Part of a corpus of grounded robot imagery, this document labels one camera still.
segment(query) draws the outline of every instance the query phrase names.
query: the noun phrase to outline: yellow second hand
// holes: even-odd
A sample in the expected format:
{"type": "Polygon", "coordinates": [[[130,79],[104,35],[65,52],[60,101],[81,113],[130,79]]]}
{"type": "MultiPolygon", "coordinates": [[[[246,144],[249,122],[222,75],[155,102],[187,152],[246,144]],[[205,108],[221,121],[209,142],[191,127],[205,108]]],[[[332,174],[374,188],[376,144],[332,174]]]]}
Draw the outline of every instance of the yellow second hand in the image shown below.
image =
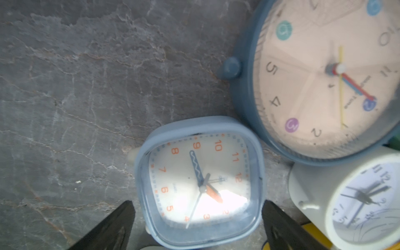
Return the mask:
{"type": "MultiPolygon", "coordinates": [[[[343,62],[343,46],[339,47],[339,63],[343,62]]],[[[340,99],[340,129],[344,127],[344,107],[343,107],[343,77],[339,75],[339,99],[340,99]]]]}

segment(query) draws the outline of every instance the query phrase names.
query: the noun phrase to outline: colored circle dot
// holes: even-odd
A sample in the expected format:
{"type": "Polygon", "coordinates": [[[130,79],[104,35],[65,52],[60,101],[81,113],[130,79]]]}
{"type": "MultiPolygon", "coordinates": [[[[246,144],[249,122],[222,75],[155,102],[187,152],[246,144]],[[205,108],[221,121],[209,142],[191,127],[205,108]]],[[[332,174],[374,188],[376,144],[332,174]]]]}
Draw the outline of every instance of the colored circle dot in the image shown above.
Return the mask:
{"type": "Polygon", "coordinates": [[[276,27],[276,36],[279,40],[287,40],[292,35],[292,25],[288,21],[282,21],[276,27]]]}
{"type": "Polygon", "coordinates": [[[367,4],[367,12],[370,16],[376,16],[382,9],[380,0],[369,0],[367,4]]]}
{"type": "Polygon", "coordinates": [[[290,118],[286,121],[285,130],[289,133],[295,132],[299,128],[299,120],[290,118]]]}
{"type": "Polygon", "coordinates": [[[365,111],[371,111],[376,107],[376,98],[373,101],[365,99],[362,103],[362,107],[365,111]]]}

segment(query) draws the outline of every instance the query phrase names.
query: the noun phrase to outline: yellow object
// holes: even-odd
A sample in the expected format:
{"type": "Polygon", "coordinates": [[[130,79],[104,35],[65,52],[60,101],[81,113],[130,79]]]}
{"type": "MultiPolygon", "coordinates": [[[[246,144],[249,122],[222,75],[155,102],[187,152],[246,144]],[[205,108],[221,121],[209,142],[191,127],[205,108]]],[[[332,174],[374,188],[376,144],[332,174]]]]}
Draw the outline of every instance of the yellow object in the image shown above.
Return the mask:
{"type": "MultiPolygon", "coordinates": [[[[339,47],[339,63],[343,62],[343,46],[339,47]]],[[[344,124],[344,110],[343,110],[343,76],[339,76],[339,98],[340,98],[340,128],[343,129],[344,124]]]]}
{"type": "MultiPolygon", "coordinates": [[[[312,237],[314,237],[319,243],[321,243],[327,249],[331,249],[333,244],[330,240],[311,222],[302,226],[312,237]]],[[[270,244],[266,242],[262,250],[270,250],[270,244]]],[[[400,250],[400,242],[387,248],[386,250],[400,250]]]]}

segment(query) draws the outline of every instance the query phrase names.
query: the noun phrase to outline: alarm clock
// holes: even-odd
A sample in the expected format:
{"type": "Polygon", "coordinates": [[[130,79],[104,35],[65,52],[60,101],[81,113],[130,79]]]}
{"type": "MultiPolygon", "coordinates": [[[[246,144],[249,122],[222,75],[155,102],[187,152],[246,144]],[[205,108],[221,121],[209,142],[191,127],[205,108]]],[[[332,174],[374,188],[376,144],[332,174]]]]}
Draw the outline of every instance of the alarm clock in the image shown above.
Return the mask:
{"type": "Polygon", "coordinates": [[[356,159],[400,128],[400,2],[262,0],[218,76],[277,152],[356,159]]]}
{"type": "Polygon", "coordinates": [[[295,163],[289,194],[339,249],[379,250],[400,240],[400,152],[380,147],[351,163],[295,163]]]}
{"type": "Polygon", "coordinates": [[[255,134],[233,118],[161,126],[128,161],[146,229],[169,249],[231,242],[261,220],[264,155],[255,134]]]}

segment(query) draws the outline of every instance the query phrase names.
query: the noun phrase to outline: clock face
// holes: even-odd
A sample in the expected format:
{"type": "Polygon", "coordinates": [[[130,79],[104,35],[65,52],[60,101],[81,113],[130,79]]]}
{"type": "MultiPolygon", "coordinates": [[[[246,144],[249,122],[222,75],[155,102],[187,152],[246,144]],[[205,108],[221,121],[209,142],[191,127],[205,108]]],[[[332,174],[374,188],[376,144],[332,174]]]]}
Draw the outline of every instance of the clock face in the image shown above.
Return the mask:
{"type": "Polygon", "coordinates": [[[354,154],[385,136],[400,121],[399,34],[398,1],[277,1],[253,66],[268,133],[320,159],[354,154]],[[393,107],[379,129],[368,131],[393,107]]]}
{"type": "Polygon", "coordinates": [[[332,219],[341,238],[367,242],[400,227],[399,170],[400,163],[376,165],[340,192],[332,219]]]}
{"type": "Polygon", "coordinates": [[[199,134],[158,146],[150,153],[148,171],[160,215],[178,228],[236,218],[250,202],[249,164],[244,139],[232,133],[199,134]]]}

